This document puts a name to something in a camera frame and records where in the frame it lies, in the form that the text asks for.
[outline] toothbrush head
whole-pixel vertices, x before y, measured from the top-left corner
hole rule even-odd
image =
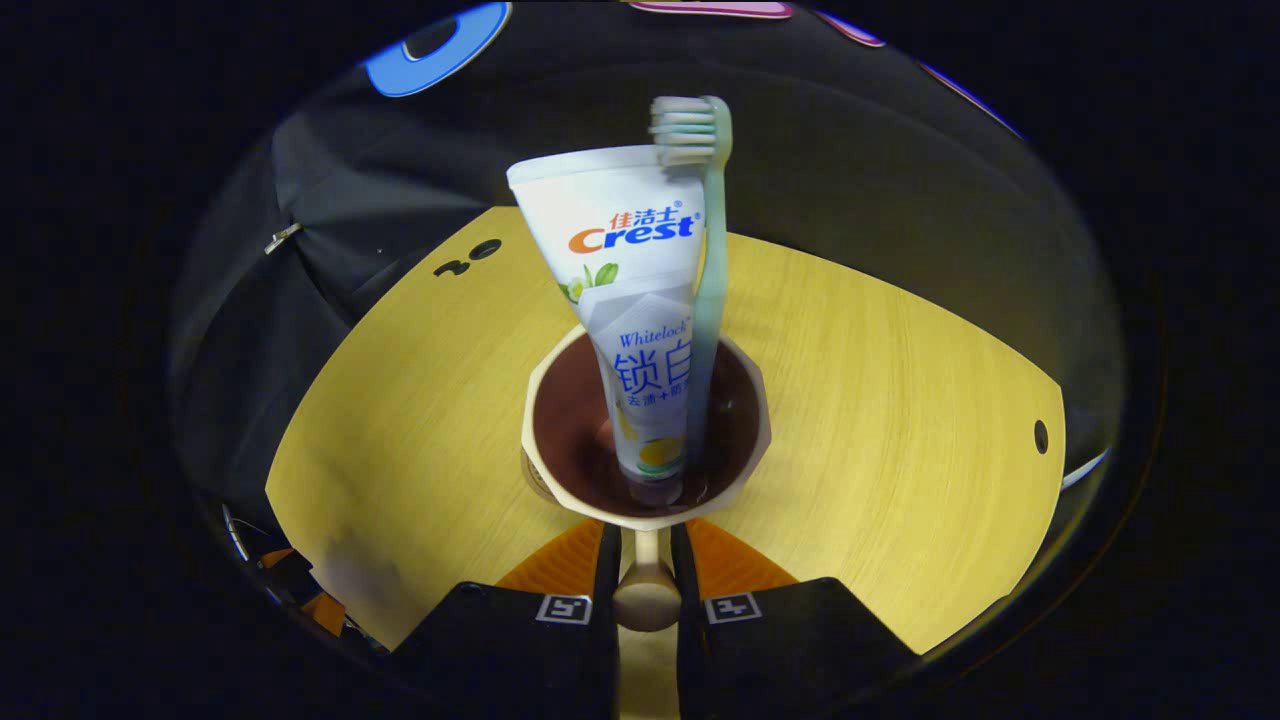
[[[733,122],[728,105],[713,95],[654,97],[649,133],[663,165],[708,163],[723,168],[733,149]]]

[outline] cup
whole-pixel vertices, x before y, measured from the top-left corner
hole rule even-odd
[[[719,510],[741,492],[772,437],[764,378],[721,334],[701,466],[686,468],[675,502],[652,507],[632,497],[618,469],[595,357],[577,325],[534,368],[521,438],[524,474],[541,497],[636,532],[635,560],[613,592],[614,616],[632,630],[660,630],[678,619],[680,592],[659,557],[658,530]]]

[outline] pink object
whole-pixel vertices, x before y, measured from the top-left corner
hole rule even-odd
[[[791,17],[786,3],[631,3],[632,8],[650,13],[689,15],[731,15],[781,20]]]
[[[883,40],[876,37],[874,35],[867,32],[865,29],[856,28],[840,18],[828,15],[827,13],[822,13],[818,10],[814,12],[818,13],[819,18],[827,20],[827,24],[838,29],[840,33],[844,35],[845,37],[861,42],[868,47],[884,47]]]

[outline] toothbrush handle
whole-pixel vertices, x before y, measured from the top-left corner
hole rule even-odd
[[[724,296],[699,296],[694,306],[694,352],[689,369],[689,462],[701,460],[710,407],[712,366],[719,346]]]
[[[703,278],[694,300],[694,350],[689,369],[689,430],[690,464],[703,456],[707,437],[707,411],[710,407],[712,366],[719,346],[721,323],[724,319],[724,295],[728,290],[728,249],[726,247],[724,174],[709,172],[707,192],[707,258],[703,260]]]

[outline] toothpaste tube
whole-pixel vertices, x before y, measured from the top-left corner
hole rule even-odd
[[[700,169],[635,145],[525,160],[507,181],[595,346],[631,496],[669,505],[685,469]]]

